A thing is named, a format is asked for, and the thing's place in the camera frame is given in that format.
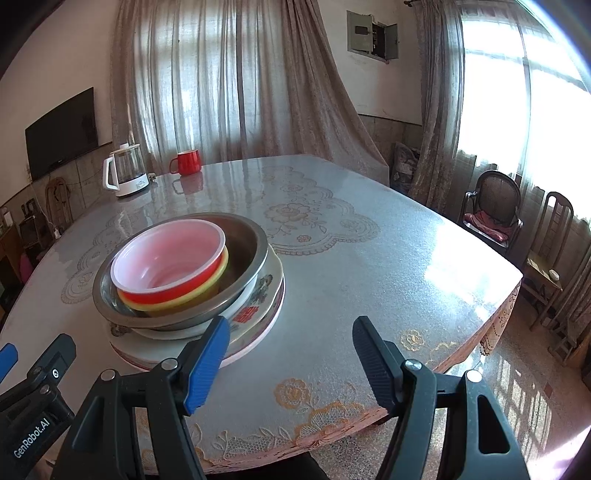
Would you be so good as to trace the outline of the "white plate with pink roses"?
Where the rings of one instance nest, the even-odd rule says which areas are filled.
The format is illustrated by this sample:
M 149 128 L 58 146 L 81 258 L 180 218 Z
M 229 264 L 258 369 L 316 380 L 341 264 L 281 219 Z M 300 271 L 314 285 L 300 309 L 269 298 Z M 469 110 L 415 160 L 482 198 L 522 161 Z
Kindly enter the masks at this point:
M 126 362 L 143 370 L 150 370 L 165 359 L 176 358 L 187 343 L 200 338 L 155 340 L 108 321 L 103 321 L 102 327 L 112 349 Z

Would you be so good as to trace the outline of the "red plastic bowl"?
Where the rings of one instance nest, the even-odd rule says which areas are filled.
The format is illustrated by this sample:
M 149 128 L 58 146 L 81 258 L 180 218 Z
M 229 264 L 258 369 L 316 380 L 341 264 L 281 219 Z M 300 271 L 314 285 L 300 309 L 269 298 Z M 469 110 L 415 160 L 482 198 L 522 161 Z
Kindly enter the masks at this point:
M 115 255 L 110 280 L 128 305 L 168 307 L 204 292 L 228 264 L 224 231 L 200 219 L 151 227 Z

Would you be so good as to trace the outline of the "black wall television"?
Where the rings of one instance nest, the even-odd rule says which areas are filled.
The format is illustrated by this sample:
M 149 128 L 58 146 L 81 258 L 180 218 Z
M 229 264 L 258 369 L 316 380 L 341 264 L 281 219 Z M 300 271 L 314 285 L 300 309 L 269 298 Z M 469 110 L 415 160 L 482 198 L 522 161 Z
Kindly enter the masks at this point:
M 92 87 L 53 108 L 25 129 L 33 181 L 99 146 Z

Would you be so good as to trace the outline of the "tall-back wooden chair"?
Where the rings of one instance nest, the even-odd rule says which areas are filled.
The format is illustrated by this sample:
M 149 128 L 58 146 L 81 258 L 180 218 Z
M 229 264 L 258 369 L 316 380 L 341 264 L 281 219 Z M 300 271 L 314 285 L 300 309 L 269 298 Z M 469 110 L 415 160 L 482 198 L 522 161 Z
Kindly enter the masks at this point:
M 523 264 L 522 289 L 541 311 L 531 323 L 535 329 L 564 291 L 558 264 L 564 253 L 574 218 L 571 201 L 563 194 L 546 194 L 534 240 Z

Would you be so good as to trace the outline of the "white glass electric kettle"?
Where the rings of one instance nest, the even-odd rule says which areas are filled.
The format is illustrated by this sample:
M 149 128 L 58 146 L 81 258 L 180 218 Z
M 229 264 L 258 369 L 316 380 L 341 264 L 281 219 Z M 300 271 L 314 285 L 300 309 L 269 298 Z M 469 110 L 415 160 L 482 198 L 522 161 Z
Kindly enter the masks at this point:
M 121 144 L 103 160 L 102 186 L 116 197 L 132 195 L 148 185 L 148 169 L 139 144 Z

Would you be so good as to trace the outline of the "grey wall electrical box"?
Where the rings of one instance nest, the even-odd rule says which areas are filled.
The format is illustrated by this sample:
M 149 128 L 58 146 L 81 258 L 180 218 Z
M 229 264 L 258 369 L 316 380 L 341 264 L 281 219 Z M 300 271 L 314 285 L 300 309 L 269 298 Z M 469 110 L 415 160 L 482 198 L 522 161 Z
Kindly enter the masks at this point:
M 348 50 L 388 63 L 399 58 L 397 24 L 385 25 L 372 15 L 346 12 Z

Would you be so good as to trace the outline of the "stainless steel bowl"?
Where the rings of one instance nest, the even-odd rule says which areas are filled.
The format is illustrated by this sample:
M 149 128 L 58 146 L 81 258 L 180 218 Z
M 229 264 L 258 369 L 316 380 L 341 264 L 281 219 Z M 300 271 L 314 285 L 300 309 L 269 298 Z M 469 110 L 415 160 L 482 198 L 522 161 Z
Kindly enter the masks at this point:
M 228 268 L 221 278 L 221 290 L 211 299 L 186 310 L 150 317 L 123 304 L 109 279 L 109 270 L 116 256 L 111 253 L 103 262 L 92 288 L 94 306 L 101 317 L 119 326 L 173 331 L 197 326 L 220 315 L 255 280 L 266 262 L 269 242 L 266 233 L 249 218 L 222 212 L 187 214 L 183 220 L 207 220 L 224 231 L 228 242 Z

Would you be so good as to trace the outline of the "red enamel mug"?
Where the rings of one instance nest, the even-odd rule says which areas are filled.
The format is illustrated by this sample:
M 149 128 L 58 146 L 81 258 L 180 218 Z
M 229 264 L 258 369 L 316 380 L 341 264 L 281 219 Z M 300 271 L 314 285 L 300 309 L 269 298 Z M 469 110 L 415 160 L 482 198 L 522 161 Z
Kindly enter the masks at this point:
M 178 153 L 169 162 L 169 173 L 188 176 L 201 171 L 201 160 L 198 150 Z

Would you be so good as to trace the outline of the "pink bag on floor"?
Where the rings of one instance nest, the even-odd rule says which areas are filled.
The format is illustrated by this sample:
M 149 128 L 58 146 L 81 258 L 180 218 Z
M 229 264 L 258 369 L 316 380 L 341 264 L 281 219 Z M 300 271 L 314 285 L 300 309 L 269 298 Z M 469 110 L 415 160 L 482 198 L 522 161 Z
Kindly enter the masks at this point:
M 27 281 L 29 280 L 29 278 L 31 277 L 32 272 L 34 270 L 32 264 L 31 264 L 31 261 L 26 253 L 22 253 L 20 256 L 19 270 L 20 270 L 22 283 L 26 284 Z

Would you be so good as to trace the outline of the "round-back dark wooden chair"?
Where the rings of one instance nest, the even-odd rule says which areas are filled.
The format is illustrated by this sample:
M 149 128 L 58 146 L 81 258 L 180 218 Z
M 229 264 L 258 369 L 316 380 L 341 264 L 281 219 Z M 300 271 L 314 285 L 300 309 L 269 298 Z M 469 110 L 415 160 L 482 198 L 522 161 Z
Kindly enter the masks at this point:
M 508 175 L 485 171 L 473 191 L 465 193 L 458 224 L 507 257 L 523 228 L 521 192 Z

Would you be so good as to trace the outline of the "beige right curtain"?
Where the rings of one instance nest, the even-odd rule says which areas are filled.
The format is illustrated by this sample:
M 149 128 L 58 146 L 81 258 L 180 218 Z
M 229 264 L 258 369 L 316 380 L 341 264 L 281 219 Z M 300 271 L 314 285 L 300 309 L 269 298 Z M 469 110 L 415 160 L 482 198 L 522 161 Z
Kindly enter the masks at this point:
M 416 6 L 423 138 L 410 196 L 442 213 L 456 165 L 465 90 L 463 24 L 455 1 Z

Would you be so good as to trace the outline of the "wooden chair by wall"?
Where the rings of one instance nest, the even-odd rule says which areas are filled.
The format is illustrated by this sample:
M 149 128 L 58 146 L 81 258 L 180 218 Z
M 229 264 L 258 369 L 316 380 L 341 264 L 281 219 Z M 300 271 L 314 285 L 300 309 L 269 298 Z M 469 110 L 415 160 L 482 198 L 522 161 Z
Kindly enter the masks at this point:
M 62 235 L 73 222 L 70 189 L 63 177 L 44 178 L 32 184 L 33 197 L 21 205 L 24 219 L 18 229 L 24 252 L 37 265 L 58 240 L 53 230 Z

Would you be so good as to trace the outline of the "white plate red double-happiness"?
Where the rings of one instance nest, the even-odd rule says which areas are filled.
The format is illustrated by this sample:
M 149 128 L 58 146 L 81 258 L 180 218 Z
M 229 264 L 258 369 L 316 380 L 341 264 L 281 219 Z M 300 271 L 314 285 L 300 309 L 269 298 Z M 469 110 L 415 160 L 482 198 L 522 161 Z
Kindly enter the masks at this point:
M 259 271 L 256 280 L 245 288 L 245 292 L 238 296 L 228 308 L 221 312 L 221 316 L 228 319 L 230 324 L 230 340 L 239 338 L 247 330 L 256 325 L 270 311 L 274 298 L 283 284 L 283 264 L 273 247 L 267 249 L 266 262 Z M 204 334 L 211 321 L 207 320 L 197 326 L 173 331 L 156 331 L 150 329 L 132 329 L 133 333 L 151 340 L 181 340 L 196 338 Z

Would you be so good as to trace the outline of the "beige centre curtain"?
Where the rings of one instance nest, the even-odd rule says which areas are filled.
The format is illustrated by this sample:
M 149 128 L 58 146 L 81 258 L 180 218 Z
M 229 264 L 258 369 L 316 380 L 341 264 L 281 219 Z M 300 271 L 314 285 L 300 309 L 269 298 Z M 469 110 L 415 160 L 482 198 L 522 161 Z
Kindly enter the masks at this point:
M 110 67 L 113 141 L 157 172 L 307 154 L 388 182 L 315 1 L 123 1 Z

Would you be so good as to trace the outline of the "yellow plastic bowl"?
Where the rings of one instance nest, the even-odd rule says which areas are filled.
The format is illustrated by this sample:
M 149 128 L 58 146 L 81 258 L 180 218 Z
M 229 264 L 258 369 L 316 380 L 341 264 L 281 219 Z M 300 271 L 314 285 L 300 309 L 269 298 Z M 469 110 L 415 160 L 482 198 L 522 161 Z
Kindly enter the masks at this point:
M 129 295 L 120 289 L 117 290 L 117 295 L 124 305 L 132 310 L 145 313 L 150 317 L 177 313 L 213 298 L 221 290 L 221 278 L 224 275 L 226 268 L 228 268 L 228 262 L 228 249 L 224 248 L 221 253 L 221 262 L 219 262 L 211 277 L 199 287 L 172 300 L 155 304 L 138 303 L 132 301 Z

